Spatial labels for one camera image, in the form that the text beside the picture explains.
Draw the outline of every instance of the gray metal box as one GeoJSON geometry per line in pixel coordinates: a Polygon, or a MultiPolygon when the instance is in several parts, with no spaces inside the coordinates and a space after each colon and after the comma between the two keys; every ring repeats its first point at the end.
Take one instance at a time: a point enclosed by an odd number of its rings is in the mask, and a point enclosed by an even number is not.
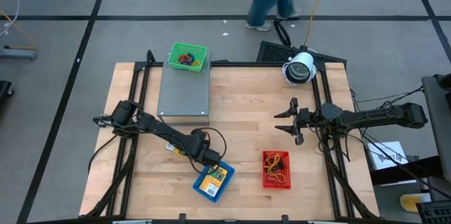
{"type": "Polygon", "coordinates": [[[158,117],[169,125],[209,125],[210,70],[209,54],[199,73],[175,69],[164,62],[158,117]]]}

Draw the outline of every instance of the gray floor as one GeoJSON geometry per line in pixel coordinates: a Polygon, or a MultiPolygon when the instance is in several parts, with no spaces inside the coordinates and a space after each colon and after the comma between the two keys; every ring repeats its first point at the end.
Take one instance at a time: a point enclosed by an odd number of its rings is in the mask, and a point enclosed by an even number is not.
{"type": "MultiPolygon", "coordinates": [[[[314,0],[296,0],[309,14],[314,0]]],[[[437,15],[451,15],[450,0],[429,0],[437,15]]],[[[95,0],[22,0],[22,15],[90,15],[95,0]]],[[[244,15],[251,0],[103,0],[99,15],[244,15]]],[[[0,0],[0,9],[15,10],[15,0],[0,0]]],[[[421,0],[321,0],[319,15],[427,15],[421,0]]],[[[3,107],[0,120],[0,222],[14,223],[34,174],[42,147],[80,41],[85,21],[20,21],[39,43],[36,61],[0,60],[0,79],[11,80],[16,95],[3,107]]],[[[299,46],[307,21],[284,23],[299,46]]],[[[451,22],[440,23],[451,36],[451,22]]],[[[275,31],[244,28],[244,21],[97,21],[81,61],[61,128],[29,221],[75,218],[87,178],[87,162],[98,128],[91,122],[104,108],[114,64],[144,59],[151,49],[162,61],[174,42],[207,46],[212,59],[255,61],[261,40],[277,42],[275,31]]],[[[0,45],[24,45],[11,30],[0,45]]],[[[421,77],[448,73],[451,64],[430,21],[315,21],[309,46],[346,58],[348,78],[357,99],[383,97],[416,89],[421,77]]],[[[421,93],[407,101],[425,105],[421,93]]],[[[361,104],[373,108],[378,102],[361,104]]],[[[369,130],[381,141],[399,140],[406,153],[436,154],[430,125],[420,130],[387,126],[369,130]]],[[[399,198],[384,199],[381,213],[412,220],[392,211],[399,198]]]]}

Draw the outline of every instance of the black floor stripe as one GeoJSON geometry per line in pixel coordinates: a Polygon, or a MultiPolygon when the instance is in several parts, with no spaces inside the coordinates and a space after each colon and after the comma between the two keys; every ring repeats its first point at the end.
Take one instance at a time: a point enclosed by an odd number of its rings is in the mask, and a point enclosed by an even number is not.
{"type": "Polygon", "coordinates": [[[438,22],[438,17],[435,16],[434,10],[432,9],[431,4],[429,3],[429,0],[421,0],[423,2],[424,8],[426,9],[426,12],[428,13],[429,17],[431,17],[432,26],[434,26],[435,32],[437,33],[438,39],[440,40],[440,43],[443,46],[443,49],[445,50],[446,56],[451,62],[451,46],[448,42],[448,39],[443,32],[442,27],[440,26],[440,23],[438,22]]]}
{"type": "MultiPolygon", "coordinates": [[[[315,15],[314,20],[344,21],[423,21],[436,18],[451,20],[451,15],[315,15]]],[[[177,20],[246,20],[247,15],[20,15],[18,20],[117,20],[117,21],[177,21],[177,20]]],[[[268,15],[267,20],[275,20],[268,15]]],[[[310,15],[301,15],[294,20],[309,20],[310,15]]]]}
{"type": "MultiPolygon", "coordinates": [[[[96,0],[94,8],[92,9],[91,16],[96,16],[98,14],[101,1],[102,0],[96,0]]],[[[77,55],[73,62],[72,69],[70,70],[68,81],[64,88],[63,96],[61,97],[58,109],[56,110],[55,119],[51,124],[49,135],[47,136],[44,149],[42,150],[41,157],[39,158],[39,163],[37,164],[35,174],[33,175],[32,182],[27,192],[27,196],[25,197],[25,201],[23,202],[22,208],[20,210],[17,223],[20,224],[26,223],[28,216],[30,215],[32,205],[35,201],[37,190],[41,184],[42,176],[44,175],[45,168],[49,161],[50,153],[51,150],[53,149],[55,139],[58,134],[59,127],[61,125],[61,121],[63,120],[64,112],[66,111],[66,107],[68,105],[70,93],[72,92],[73,85],[77,77],[78,69],[80,68],[83,55],[85,54],[86,46],[91,36],[94,23],[95,20],[90,20],[87,24],[85,33],[80,43],[80,47],[78,48],[77,55]]]]}

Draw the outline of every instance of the red plastic bin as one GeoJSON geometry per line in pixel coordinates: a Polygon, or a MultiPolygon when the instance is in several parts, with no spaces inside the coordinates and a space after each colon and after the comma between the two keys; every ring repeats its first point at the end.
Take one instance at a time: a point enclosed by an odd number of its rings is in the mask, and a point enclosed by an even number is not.
{"type": "Polygon", "coordinates": [[[263,188],[266,189],[291,189],[290,179],[290,159],[287,151],[263,151],[263,161],[261,162],[263,174],[263,188]],[[265,160],[269,154],[277,153],[281,155],[280,161],[283,162],[283,169],[279,170],[280,174],[285,176],[284,182],[279,182],[276,178],[269,175],[265,171],[265,160]]]}

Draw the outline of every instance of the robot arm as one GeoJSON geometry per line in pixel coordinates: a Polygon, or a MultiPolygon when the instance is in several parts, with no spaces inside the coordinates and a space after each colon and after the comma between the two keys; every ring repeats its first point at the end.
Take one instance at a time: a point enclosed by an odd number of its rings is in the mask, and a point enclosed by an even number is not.
{"type": "Polygon", "coordinates": [[[296,145],[304,142],[300,128],[327,127],[331,133],[342,134],[356,128],[382,125],[421,128],[428,122],[423,107],[412,103],[360,112],[344,111],[335,104],[326,103],[312,113],[308,108],[301,108],[298,112],[297,99],[293,98],[290,108],[274,118],[289,118],[290,116],[293,116],[293,125],[277,125],[276,128],[296,136],[296,145]]]}
{"type": "Polygon", "coordinates": [[[193,130],[190,135],[184,135],[155,119],[153,115],[145,113],[132,101],[120,101],[108,120],[114,127],[115,135],[130,137],[133,134],[154,134],[185,151],[188,157],[205,166],[218,165],[221,160],[220,154],[209,148],[210,141],[206,139],[205,132],[193,130]]]}

